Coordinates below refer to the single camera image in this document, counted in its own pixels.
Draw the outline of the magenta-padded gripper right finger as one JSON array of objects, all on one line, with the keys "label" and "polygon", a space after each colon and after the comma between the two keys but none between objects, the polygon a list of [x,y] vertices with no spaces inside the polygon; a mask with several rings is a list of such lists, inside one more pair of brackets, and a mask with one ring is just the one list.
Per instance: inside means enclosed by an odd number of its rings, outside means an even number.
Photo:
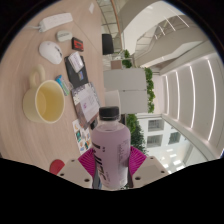
[{"label": "magenta-padded gripper right finger", "polygon": [[146,156],[131,147],[128,176],[130,188],[141,188],[167,175],[168,171],[154,156]]}]

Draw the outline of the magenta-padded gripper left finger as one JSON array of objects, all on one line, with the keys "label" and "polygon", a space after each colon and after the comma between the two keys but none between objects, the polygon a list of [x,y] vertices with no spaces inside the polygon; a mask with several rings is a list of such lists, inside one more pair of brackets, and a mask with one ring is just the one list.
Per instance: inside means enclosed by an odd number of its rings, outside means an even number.
[{"label": "magenta-padded gripper left finger", "polygon": [[93,149],[87,150],[78,159],[69,160],[58,176],[76,185],[91,189],[96,173]]}]

